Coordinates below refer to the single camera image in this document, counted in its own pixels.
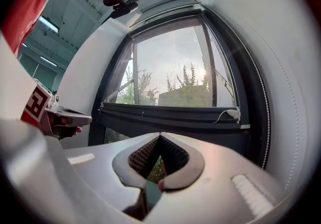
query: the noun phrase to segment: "ceiling light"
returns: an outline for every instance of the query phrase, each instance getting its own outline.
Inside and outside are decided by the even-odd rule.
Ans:
[[[44,18],[44,17],[40,17],[39,18],[39,21],[42,22],[43,24],[45,24],[48,28],[50,28],[52,31],[58,33],[59,32],[59,29],[58,27],[53,24],[51,21],[49,21],[48,19]]]
[[[46,58],[44,58],[44,57],[42,57],[42,56],[40,56],[40,58],[43,59],[44,61],[46,61],[46,62],[54,65],[55,67],[57,67],[57,65],[56,65],[55,63],[51,62],[50,60],[47,60]]]

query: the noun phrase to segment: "sky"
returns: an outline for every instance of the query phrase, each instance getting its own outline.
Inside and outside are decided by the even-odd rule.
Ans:
[[[220,53],[212,41],[212,50],[215,61],[215,68],[227,79],[223,61]],[[187,67],[187,74],[191,77],[191,63],[195,66],[195,78],[199,85],[202,85],[205,68],[202,58],[201,46],[194,27],[183,28],[158,35],[147,39],[137,45],[137,62],[140,70],[146,69],[151,72],[151,83],[147,90],[157,88],[156,101],[161,93],[167,92],[167,77],[171,84],[176,84],[179,88],[179,82],[176,75],[183,80],[183,67]],[[128,63],[132,71],[132,60]],[[123,77],[122,85],[127,82]],[[232,96],[223,86],[223,83],[217,81],[217,106],[233,106]]]

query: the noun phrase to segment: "ceiling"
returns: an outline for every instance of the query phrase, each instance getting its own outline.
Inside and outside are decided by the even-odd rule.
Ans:
[[[162,0],[140,0],[139,12]],[[65,71],[81,45],[112,12],[102,0],[49,0],[43,16],[59,27],[59,33],[38,22],[22,52],[36,60],[43,56]]]

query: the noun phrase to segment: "white curved wall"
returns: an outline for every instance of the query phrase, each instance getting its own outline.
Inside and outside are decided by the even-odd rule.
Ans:
[[[267,171],[286,191],[301,185],[318,157],[321,134],[319,28],[304,0],[200,0],[246,43],[271,111]]]
[[[109,19],[80,47],[63,76],[59,105],[91,114],[102,76],[129,29]],[[64,148],[88,146],[89,125],[83,132],[61,141]]]

